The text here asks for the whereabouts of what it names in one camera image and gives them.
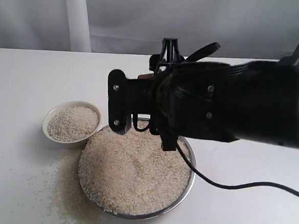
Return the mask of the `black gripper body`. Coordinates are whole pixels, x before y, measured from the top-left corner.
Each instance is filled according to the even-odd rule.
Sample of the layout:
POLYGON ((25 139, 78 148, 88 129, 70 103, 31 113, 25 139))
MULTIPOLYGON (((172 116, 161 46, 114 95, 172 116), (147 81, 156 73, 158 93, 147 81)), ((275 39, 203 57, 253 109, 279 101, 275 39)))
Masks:
POLYGON ((177 135, 299 147, 299 60, 171 67, 169 127, 177 135))

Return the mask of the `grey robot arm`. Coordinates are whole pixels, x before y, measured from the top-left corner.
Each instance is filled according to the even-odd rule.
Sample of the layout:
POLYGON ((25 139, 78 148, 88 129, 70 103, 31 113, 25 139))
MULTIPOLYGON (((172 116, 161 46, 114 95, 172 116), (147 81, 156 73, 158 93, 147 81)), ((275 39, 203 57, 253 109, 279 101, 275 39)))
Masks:
POLYGON ((150 116, 154 135, 218 142, 249 140, 299 149, 299 58, 174 64, 149 79, 108 76, 110 128, 150 116))

